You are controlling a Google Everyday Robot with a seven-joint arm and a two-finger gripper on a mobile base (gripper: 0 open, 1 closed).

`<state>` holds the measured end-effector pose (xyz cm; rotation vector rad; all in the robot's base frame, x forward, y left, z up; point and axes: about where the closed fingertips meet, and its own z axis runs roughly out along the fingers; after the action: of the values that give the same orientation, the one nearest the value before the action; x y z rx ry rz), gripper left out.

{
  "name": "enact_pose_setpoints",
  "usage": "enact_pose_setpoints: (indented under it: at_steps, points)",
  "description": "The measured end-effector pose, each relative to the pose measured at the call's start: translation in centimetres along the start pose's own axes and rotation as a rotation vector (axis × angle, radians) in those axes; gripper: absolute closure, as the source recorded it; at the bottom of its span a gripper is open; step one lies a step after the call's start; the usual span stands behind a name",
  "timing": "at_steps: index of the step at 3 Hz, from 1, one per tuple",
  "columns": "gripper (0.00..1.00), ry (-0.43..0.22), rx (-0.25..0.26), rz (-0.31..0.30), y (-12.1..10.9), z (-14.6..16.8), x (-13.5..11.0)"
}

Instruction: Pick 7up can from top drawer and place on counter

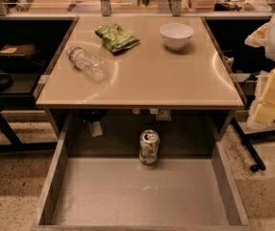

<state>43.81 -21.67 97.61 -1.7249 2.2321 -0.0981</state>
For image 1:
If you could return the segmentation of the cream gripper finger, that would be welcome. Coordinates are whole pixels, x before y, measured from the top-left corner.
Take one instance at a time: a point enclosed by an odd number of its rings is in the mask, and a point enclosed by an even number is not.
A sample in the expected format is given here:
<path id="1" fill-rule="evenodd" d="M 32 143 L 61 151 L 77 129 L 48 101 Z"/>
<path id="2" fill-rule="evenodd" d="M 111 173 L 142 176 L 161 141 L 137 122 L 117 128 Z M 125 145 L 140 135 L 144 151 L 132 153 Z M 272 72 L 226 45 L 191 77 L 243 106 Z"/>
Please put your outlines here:
<path id="1" fill-rule="evenodd" d="M 270 125 L 275 120 L 275 68 L 267 76 L 252 120 L 262 125 Z"/>

